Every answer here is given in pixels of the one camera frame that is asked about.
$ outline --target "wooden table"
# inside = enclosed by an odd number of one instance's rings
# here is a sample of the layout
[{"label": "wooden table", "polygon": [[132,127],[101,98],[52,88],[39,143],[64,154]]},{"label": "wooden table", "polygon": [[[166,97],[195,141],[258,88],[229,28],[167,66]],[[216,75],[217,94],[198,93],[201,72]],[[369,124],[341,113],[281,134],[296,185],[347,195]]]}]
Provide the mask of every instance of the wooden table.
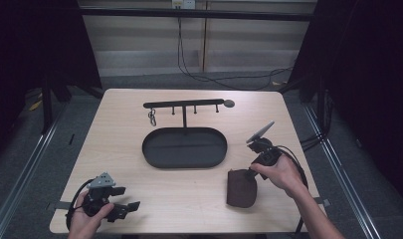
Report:
[{"label": "wooden table", "polygon": [[[160,127],[182,126],[182,110],[156,109],[157,126],[152,126],[149,102],[224,99],[233,108],[197,107],[188,109],[188,126],[213,127],[226,136],[228,151],[219,165],[207,169],[158,169],[149,165],[142,153],[142,142]],[[126,187],[122,196],[111,202],[126,204],[141,201],[136,212],[124,220],[104,221],[99,232],[118,234],[157,233],[267,233],[295,231],[300,214],[285,192],[260,176],[258,196],[247,209],[226,204],[227,173],[248,168],[257,157],[246,145],[260,128],[276,123],[264,137],[274,145],[284,145],[297,156],[309,183],[312,196],[318,193],[304,158],[291,117],[279,93],[179,90],[108,90],[104,94],[61,201],[71,201],[88,179],[107,171],[116,186]],[[68,233],[66,210],[58,209],[50,224],[54,233]]]}]

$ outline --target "gray carpet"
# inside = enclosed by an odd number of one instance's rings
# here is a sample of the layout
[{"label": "gray carpet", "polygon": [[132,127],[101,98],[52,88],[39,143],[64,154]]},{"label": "gray carpet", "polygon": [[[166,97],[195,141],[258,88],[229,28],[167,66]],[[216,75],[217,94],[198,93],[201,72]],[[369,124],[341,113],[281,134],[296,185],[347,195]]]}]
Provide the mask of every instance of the gray carpet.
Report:
[{"label": "gray carpet", "polygon": [[[208,76],[222,78],[241,74],[216,73]],[[276,75],[272,77],[272,82],[278,84],[284,82],[289,75],[290,72]],[[240,90],[252,90],[265,86],[268,81],[267,78],[238,79],[222,80],[220,84],[231,85]],[[214,82],[202,83],[191,80],[182,74],[104,78],[102,84],[104,89],[234,90]],[[261,91],[272,91],[279,87],[270,84]],[[78,89],[71,88],[71,91],[73,98],[66,106],[52,141],[2,238],[66,238],[65,235],[54,235],[50,232],[49,224],[53,212],[46,207],[48,203],[60,199],[100,104],[100,100]],[[312,127],[299,101],[298,91],[287,92],[284,98],[299,138],[305,139],[313,135]],[[54,102],[54,105],[56,111],[59,104]],[[34,112],[27,112],[24,109],[11,132],[6,148],[0,155],[0,206],[37,143],[41,128],[42,109],[39,108]],[[403,238],[403,200],[376,170],[372,158],[356,145],[354,134],[337,114],[332,119],[329,138],[365,207],[378,226],[382,238]],[[331,202],[331,205],[326,207],[328,217],[346,238],[366,238],[320,145],[307,151],[305,155],[321,197]],[[97,238],[120,238],[120,236],[98,235]],[[269,238],[289,237],[286,234],[271,234]]]}]

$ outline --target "person's left hand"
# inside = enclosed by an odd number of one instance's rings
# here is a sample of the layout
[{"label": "person's left hand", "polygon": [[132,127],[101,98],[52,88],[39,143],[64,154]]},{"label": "person's left hand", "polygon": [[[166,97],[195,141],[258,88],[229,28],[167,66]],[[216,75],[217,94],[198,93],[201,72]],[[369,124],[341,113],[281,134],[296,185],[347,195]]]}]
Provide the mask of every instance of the person's left hand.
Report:
[{"label": "person's left hand", "polygon": [[114,208],[114,204],[109,203],[101,208],[98,214],[93,217],[89,217],[81,205],[84,202],[84,198],[89,192],[82,192],[77,198],[76,207],[80,207],[75,210],[72,217],[71,229],[68,235],[69,239],[91,239],[95,236],[97,229],[101,225],[101,221],[105,218]]}]

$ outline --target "forearm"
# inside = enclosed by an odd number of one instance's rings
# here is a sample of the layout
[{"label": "forearm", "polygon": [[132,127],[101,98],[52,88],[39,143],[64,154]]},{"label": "forearm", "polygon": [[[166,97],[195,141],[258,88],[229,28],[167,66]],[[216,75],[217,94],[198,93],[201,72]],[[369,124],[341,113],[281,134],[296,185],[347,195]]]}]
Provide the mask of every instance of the forearm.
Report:
[{"label": "forearm", "polygon": [[343,238],[337,228],[334,227],[321,211],[306,187],[299,186],[293,192],[293,197],[311,238]]}]

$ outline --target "brown pouch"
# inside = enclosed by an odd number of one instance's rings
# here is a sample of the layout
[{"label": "brown pouch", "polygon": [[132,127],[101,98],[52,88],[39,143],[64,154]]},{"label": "brown pouch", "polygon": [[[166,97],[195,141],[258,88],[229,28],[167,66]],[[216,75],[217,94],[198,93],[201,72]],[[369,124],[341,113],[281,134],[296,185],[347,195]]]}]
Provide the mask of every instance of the brown pouch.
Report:
[{"label": "brown pouch", "polygon": [[247,169],[228,172],[226,203],[234,207],[248,208],[257,199],[257,181],[246,176]]}]

